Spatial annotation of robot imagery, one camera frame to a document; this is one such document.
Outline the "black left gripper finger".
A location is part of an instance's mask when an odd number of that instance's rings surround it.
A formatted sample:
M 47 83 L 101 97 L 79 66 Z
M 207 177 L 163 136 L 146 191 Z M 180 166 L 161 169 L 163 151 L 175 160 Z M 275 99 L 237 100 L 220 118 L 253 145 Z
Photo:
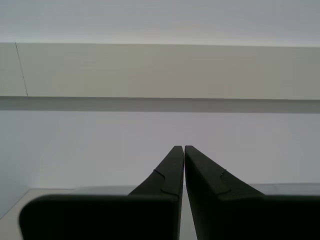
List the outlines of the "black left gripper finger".
M 199 240 L 317 240 L 320 198 L 266 195 L 187 145 L 185 180 Z
M 19 214 L 25 240 L 177 240 L 185 156 L 173 147 L 127 195 L 49 194 Z

